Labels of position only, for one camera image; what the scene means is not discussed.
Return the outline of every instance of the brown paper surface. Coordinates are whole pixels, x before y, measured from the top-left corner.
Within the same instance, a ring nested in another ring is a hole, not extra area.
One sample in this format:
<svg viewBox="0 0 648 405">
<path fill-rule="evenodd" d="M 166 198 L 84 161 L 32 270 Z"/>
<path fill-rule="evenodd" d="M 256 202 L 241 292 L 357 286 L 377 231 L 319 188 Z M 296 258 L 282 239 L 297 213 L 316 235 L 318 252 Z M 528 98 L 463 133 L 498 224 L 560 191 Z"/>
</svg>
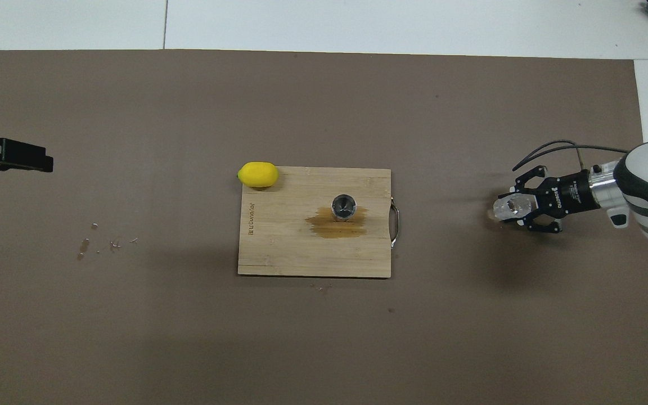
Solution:
<svg viewBox="0 0 648 405">
<path fill-rule="evenodd" d="M 485 214 L 641 143 L 632 61 L 0 51 L 0 137 L 0 403 L 648 403 L 637 227 Z M 247 161 L 391 169 L 391 279 L 238 276 Z"/>
</svg>

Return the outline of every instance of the wooden cutting board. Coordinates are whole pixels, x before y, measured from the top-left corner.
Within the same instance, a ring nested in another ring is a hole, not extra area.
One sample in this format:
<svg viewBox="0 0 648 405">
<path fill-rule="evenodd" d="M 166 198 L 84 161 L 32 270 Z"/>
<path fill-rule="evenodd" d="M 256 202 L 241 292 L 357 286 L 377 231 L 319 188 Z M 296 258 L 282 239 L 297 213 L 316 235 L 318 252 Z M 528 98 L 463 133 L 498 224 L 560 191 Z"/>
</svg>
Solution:
<svg viewBox="0 0 648 405">
<path fill-rule="evenodd" d="M 277 184 L 242 187 L 241 275 L 391 277 L 389 169 L 278 166 Z M 357 211 L 336 221 L 347 194 Z"/>
</svg>

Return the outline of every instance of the white floor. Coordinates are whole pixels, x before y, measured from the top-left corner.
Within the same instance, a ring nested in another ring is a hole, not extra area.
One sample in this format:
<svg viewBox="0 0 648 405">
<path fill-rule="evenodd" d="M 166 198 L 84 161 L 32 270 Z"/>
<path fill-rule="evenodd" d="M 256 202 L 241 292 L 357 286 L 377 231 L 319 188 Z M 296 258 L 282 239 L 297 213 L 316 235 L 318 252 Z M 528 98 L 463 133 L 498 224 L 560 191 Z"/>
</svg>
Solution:
<svg viewBox="0 0 648 405">
<path fill-rule="evenodd" d="M 635 59 L 641 0 L 0 0 L 0 49 L 249 49 Z"/>
</svg>

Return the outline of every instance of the cable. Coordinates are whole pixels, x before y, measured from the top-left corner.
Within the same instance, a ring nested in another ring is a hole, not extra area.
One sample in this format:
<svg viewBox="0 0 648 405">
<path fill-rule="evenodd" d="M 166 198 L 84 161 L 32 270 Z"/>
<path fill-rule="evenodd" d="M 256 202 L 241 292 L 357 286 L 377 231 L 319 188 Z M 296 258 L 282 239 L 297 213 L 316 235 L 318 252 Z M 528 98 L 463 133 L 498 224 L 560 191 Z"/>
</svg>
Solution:
<svg viewBox="0 0 648 405">
<path fill-rule="evenodd" d="M 529 154 L 529 156 L 525 157 L 524 159 L 522 159 L 522 161 L 517 163 L 516 166 L 512 167 L 511 171 L 516 172 L 517 169 L 519 169 L 520 167 L 522 167 L 525 164 L 529 163 L 530 161 L 533 161 L 534 159 L 542 157 L 545 154 L 550 154 L 551 152 L 563 151 L 563 149 L 599 149 L 600 151 L 619 152 L 620 154 L 627 154 L 628 153 L 628 151 L 625 150 L 625 149 L 610 148 L 609 146 L 596 146 L 596 145 L 557 146 L 556 148 L 547 149 L 544 152 L 539 152 L 538 154 L 535 154 L 535 155 Z"/>
<path fill-rule="evenodd" d="M 574 145 L 574 146 L 577 145 L 576 142 L 570 141 L 568 139 L 557 139 L 555 141 L 547 142 L 547 143 L 543 144 L 542 146 L 539 146 L 538 148 L 536 148 L 533 151 L 529 152 L 529 154 L 527 154 L 524 157 L 524 159 L 522 159 L 521 161 L 525 161 L 527 158 L 529 158 L 533 154 L 537 153 L 541 149 L 544 149 L 549 145 L 554 145 L 555 143 L 569 143 L 569 144 Z M 581 170 L 584 170 L 584 160 L 582 159 L 582 152 L 581 152 L 581 150 L 579 150 L 579 148 L 577 148 L 577 157 L 579 158 L 579 168 L 581 168 Z"/>
</svg>

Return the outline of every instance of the lemon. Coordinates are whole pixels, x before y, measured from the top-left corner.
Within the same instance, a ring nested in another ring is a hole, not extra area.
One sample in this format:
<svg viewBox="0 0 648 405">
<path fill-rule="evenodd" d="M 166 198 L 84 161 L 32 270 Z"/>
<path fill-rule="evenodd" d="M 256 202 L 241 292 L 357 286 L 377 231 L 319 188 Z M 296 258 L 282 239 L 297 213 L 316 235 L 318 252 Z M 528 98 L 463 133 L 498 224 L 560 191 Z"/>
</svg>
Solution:
<svg viewBox="0 0 648 405">
<path fill-rule="evenodd" d="M 236 174 L 249 187 L 269 187 L 278 180 L 277 167 L 267 161 L 250 161 Z"/>
</svg>

